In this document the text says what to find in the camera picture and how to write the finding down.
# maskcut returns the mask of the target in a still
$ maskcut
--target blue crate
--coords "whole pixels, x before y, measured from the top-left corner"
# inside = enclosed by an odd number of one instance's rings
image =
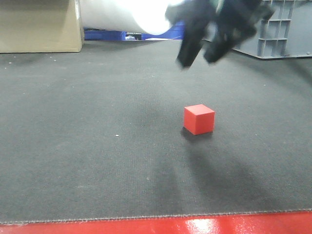
[[[161,35],[142,34],[142,40],[146,40],[149,38],[183,39],[183,33],[184,24],[180,22]]]
[[[126,32],[106,30],[85,30],[85,40],[126,40]]]

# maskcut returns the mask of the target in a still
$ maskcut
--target red floor strip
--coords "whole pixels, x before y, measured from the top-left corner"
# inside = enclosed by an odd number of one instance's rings
[[[312,212],[14,224],[0,234],[312,234]]]

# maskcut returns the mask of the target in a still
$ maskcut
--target cardboard box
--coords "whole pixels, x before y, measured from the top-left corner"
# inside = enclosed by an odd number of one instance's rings
[[[0,0],[0,53],[79,52],[78,0]]]

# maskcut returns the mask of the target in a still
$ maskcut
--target plastic crate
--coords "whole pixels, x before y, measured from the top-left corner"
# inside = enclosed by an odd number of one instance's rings
[[[261,20],[257,35],[235,50],[261,59],[311,57],[312,1],[263,1],[275,9],[274,15]]]
[[[180,22],[161,35],[142,34],[141,39],[142,40],[150,38],[183,39],[183,33],[184,33],[184,24]]]
[[[85,40],[125,40],[126,32],[106,30],[85,30]]]

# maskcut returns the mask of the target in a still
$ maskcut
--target white cylinder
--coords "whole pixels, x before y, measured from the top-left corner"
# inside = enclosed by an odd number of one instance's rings
[[[184,0],[80,0],[83,27],[160,35],[168,5]]]

